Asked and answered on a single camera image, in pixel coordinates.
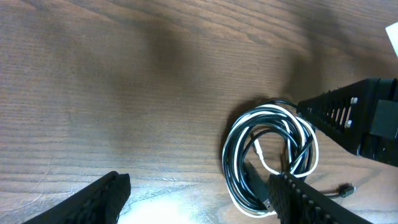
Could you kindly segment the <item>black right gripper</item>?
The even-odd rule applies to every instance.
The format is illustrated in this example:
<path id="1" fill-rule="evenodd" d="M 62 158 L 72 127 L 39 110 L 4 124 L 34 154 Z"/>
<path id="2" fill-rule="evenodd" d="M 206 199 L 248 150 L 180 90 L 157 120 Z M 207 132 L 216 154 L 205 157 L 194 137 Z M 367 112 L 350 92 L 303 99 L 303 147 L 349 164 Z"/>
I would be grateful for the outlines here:
<path id="1" fill-rule="evenodd" d="M 297 112 L 348 152 L 397 166 L 397 79 L 370 78 L 300 101 Z"/>

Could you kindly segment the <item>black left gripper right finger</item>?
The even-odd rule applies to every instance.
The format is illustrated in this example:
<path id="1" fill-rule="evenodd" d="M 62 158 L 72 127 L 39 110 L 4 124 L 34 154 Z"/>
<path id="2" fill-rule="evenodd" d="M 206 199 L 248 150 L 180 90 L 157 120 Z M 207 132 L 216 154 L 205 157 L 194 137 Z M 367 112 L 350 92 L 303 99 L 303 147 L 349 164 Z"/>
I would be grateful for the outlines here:
<path id="1" fill-rule="evenodd" d="M 281 223 L 370 224 L 290 173 L 271 174 L 267 187 Z"/>

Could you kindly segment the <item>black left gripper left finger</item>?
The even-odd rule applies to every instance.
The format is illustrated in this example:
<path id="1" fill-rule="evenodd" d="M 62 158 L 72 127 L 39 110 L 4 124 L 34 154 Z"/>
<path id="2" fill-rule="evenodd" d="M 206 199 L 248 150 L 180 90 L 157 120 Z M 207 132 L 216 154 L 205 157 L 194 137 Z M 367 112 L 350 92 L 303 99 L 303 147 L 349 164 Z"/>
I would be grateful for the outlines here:
<path id="1" fill-rule="evenodd" d="M 117 223 L 130 194 L 129 174 L 111 171 L 26 224 Z"/>

